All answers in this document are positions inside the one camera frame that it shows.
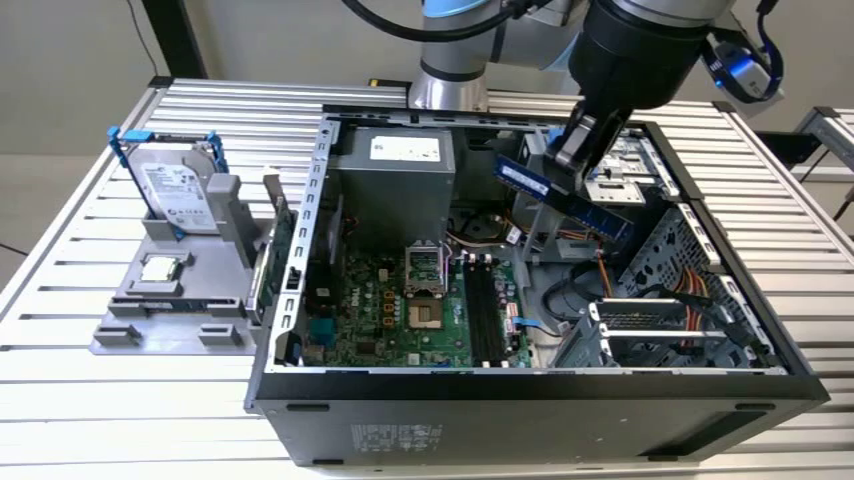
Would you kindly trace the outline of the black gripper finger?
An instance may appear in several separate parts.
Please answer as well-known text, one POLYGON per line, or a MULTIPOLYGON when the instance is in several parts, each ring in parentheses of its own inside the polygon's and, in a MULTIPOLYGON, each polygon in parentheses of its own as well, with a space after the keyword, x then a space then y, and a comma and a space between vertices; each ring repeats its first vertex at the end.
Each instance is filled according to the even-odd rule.
POLYGON ((593 116, 594 126, 589 135, 585 175, 589 176, 610 152, 614 142, 631 117, 630 109, 613 110, 593 116))
POLYGON ((550 181, 569 194, 575 194, 583 186, 583 170, 586 163, 579 155, 565 151, 554 145, 546 149, 543 171, 550 181))

